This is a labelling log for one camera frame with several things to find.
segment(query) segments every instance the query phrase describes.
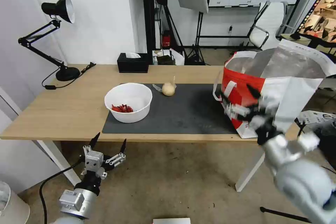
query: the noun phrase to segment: shopping bag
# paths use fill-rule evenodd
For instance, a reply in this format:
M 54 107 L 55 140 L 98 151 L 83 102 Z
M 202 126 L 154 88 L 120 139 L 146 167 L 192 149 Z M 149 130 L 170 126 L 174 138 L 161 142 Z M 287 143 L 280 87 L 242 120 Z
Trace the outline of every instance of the shopping bag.
M 336 66 L 315 49 L 282 40 L 274 49 L 235 53 L 218 73 L 214 83 L 213 96 L 219 102 L 222 98 L 216 96 L 215 92 L 221 73 L 221 91 L 232 104 L 247 107 L 257 102 L 247 84 L 257 89 L 263 97 L 272 98 L 272 102 L 278 104 L 274 125 L 286 132 L 322 80 L 336 74 Z M 240 137 L 257 137 L 248 122 L 230 119 Z

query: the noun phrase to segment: lamp arm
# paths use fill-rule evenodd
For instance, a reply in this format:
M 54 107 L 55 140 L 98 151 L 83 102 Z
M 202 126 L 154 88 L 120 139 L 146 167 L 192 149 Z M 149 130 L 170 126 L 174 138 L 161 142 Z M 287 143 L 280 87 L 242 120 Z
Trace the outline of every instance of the lamp arm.
M 39 31 L 47 28 L 50 25 L 54 25 L 55 27 L 49 31 L 47 31 L 44 34 L 41 35 L 35 35 L 36 33 L 38 33 Z M 37 29 L 36 31 L 33 31 L 32 33 L 28 34 L 25 37 L 19 38 L 18 42 L 21 46 L 26 47 L 27 49 L 29 49 L 30 51 L 40 55 L 42 58 L 50 61 L 51 63 L 55 64 L 56 66 L 60 67 L 60 68 L 67 68 L 67 66 L 64 65 L 64 62 L 59 62 L 56 59 L 54 59 L 53 57 L 41 52 L 40 50 L 36 49 L 35 47 L 33 47 L 31 44 L 34 43 L 35 41 L 43 38 L 44 36 L 47 36 L 49 33 L 52 33 L 53 31 L 59 29 L 61 26 L 61 21 L 58 19 L 54 19 L 52 21 L 50 21 L 48 24 L 42 26 L 41 28 Z

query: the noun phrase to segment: tissue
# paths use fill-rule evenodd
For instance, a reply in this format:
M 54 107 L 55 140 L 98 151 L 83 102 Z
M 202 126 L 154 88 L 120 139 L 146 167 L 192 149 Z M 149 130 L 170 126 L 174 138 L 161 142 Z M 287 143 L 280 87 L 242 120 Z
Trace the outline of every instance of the tissue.
M 139 54 L 135 53 L 135 52 L 127 52 L 126 53 L 126 58 L 141 58 Z

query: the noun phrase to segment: black tissue box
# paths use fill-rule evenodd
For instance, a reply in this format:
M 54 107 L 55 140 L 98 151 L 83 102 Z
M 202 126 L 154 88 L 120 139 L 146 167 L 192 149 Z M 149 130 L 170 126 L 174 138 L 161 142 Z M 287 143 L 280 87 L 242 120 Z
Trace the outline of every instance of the black tissue box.
M 148 54 L 139 53 L 141 58 L 126 58 L 126 53 L 122 52 L 117 60 L 119 72 L 148 72 Z

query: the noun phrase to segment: onion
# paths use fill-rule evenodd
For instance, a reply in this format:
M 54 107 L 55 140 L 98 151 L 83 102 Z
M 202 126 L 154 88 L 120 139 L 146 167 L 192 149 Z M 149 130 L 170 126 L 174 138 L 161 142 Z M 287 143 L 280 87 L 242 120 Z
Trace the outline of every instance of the onion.
M 174 76 L 174 80 L 173 83 L 170 82 L 166 82 L 165 84 L 163 84 L 162 86 L 162 93 L 166 96 L 172 96 L 175 94 L 175 76 Z

